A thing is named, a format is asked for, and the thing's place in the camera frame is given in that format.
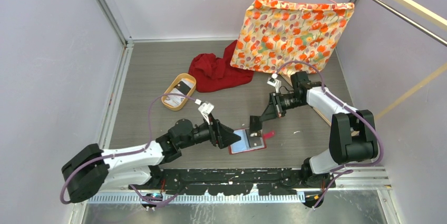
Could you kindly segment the red leather card holder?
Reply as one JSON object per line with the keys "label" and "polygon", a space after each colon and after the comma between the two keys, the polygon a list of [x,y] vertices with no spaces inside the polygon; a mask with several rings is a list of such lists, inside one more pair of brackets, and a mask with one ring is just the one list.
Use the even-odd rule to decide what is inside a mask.
{"label": "red leather card holder", "polygon": [[230,155],[244,153],[244,152],[251,152],[251,151],[256,151],[256,150],[262,150],[262,149],[267,148],[266,140],[274,137],[275,131],[270,131],[270,132],[263,134],[262,136],[259,136],[259,137],[263,137],[264,143],[265,143],[265,147],[262,149],[250,149],[249,148],[248,137],[250,135],[248,134],[248,129],[235,130],[235,134],[239,135],[241,137],[241,140],[228,147]]}

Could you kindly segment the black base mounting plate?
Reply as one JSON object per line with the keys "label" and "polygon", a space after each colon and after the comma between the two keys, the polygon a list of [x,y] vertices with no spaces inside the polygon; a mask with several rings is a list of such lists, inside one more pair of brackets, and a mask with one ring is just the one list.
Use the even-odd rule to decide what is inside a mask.
{"label": "black base mounting plate", "polygon": [[140,190],[162,190],[167,194],[201,196],[248,195],[257,189],[260,196],[292,195],[297,189],[322,192],[328,185],[330,174],[305,175],[294,168],[239,168],[239,169],[155,169],[155,176]]}

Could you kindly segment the metal rail rod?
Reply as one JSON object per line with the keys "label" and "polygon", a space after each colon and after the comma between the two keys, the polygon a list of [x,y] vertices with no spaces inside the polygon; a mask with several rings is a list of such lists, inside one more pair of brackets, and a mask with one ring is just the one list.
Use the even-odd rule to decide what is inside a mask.
{"label": "metal rail rod", "polygon": [[[446,46],[446,40],[442,39],[438,35],[434,34],[433,32],[429,31],[424,26],[420,25],[419,23],[413,21],[412,19],[408,18],[406,15],[402,14],[401,12],[397,11],[393,7],[387,5],[382,0],[372,0],[381,7],[385,8],[392,14],[396,15],[400,19],[406,21],[410,25],[414,26],[427,36],[431,37],[432,39],[436,40],[440,44]],[[398,3],[399,5],[404,6],[405,8],[409,9],[411,12],[423,17],[424,19],[428,20],[429,22],[435,24],[436,26],[440,27],[443,30],[446,30],[446,19],[439,16],[438,14],[432,12],[431,10],[425,8],[424,6],[418,4],[417,2],[413,0],[393,0],[394,2]]]}

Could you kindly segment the wooden rack frame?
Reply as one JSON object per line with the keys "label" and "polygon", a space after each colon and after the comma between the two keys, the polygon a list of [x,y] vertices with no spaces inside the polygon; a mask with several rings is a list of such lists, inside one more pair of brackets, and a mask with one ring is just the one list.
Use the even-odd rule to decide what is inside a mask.
{"label": "wooden rack frame", "polygon": [[[446,13],[445,0],[416,1]],[[330,91],[370,110],[383,141],[391,141],[386,134],[445,134],[446,47],[372,0],[354,4],[322,70]]]}

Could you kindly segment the red crumpled cloth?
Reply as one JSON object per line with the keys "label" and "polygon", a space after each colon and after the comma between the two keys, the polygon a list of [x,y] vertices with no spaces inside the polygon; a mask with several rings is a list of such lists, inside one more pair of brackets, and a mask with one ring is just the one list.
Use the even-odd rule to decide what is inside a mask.
{"label": "red crumpled cloth", "polygon": [[228,45],[223,57],[213,53],[197,55],[191,62],[188,74],[196,79],[196,90],[201,93],[216,92],[252,81],[254,72],[230,65],[237,41]]}

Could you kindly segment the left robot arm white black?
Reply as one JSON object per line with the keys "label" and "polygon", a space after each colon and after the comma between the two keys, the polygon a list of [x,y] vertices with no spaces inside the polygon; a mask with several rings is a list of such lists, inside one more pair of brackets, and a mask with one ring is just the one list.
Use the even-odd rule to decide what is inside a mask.
{"label": "left robot arm white black", "polygon": [[219,120],[194,125],[181,119],[147,144],[122,149],[100,149],[97,143],[89,144],[62,166],[60,201],[79,203],[101,190],[130,185],[156,189],[162,181],[158,166],[181,157],[182,149],[203,142],[224,149],[240,140],[240,135]]}

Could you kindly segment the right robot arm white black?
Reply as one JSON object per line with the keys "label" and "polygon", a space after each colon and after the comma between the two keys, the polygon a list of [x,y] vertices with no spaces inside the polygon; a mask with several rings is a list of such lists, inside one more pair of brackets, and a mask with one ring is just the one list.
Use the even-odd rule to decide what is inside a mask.
{"label": "right robot arm white black", "polygon": [[280,92],[280,81],[273,74],[267,81],[275,87],[269,94],[269,102],[260,116],[250,117],[249,134],[259,136],[263,122],[279,119],[287,110],[308,105],[316,108],[324,118],[330,120],[328,149],[319,155],[305,159],[298,173],[307,187],[315,187],[330,171],[344,164],[375,159],[379,154],[377,138],[372,132],[374,116],[369,110],[358,110],[344,104],[332,95],[321,82],[312,82],[307,73],[298,72],[291,76],[293,90]]}

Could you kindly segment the yellow oval tray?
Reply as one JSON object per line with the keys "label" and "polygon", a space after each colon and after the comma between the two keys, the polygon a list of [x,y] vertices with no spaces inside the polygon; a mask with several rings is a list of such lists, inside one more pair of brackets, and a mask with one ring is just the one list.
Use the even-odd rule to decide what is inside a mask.
{"label": "yellow oval tray", "polygon": [[181,73],[169,85],[161,102],[168,109],[179,111],[188,101],[188,97],[190,98],[196,90],[196,85],[197,81],[192,75]]}

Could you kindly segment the floral orange pillowcase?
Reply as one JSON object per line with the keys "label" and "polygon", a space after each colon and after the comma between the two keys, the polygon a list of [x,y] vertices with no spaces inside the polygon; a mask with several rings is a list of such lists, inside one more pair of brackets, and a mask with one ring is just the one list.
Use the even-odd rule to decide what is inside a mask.
{"label": "floral orange pillowcase", "polygon": [[283,75],[320,71],[354,10],[354,3],[255,0],[246,9],[230,66]]}

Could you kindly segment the white card in tray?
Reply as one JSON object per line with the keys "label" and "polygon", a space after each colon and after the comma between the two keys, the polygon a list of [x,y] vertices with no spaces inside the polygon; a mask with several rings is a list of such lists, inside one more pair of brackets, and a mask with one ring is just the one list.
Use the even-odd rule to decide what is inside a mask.
{"label": "white card in tray", "polygon": [[177,89],[173,89],[170,91],[170,95],[164,97],[163,102],[173,108],[176,108],[181,105],[184,101],[184,94],[179,92]]}

